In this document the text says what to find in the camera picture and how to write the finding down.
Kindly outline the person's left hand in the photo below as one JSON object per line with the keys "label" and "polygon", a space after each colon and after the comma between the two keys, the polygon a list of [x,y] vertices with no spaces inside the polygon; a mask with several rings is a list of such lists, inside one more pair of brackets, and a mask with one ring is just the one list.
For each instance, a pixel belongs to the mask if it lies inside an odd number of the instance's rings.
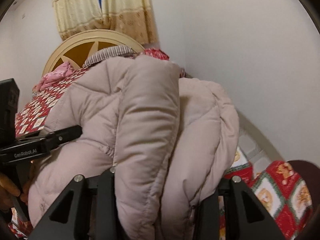
{"label": "person's left hand", "polygon": [[31,164],[29,168],[28,179],[22,186],[22,192],[18,187],[4,174],[1,173],[1,211],[8,212],[13,206],[12,197],[20,197],[21,201],[28,204],[28,193],[35,176],[35,166]]}

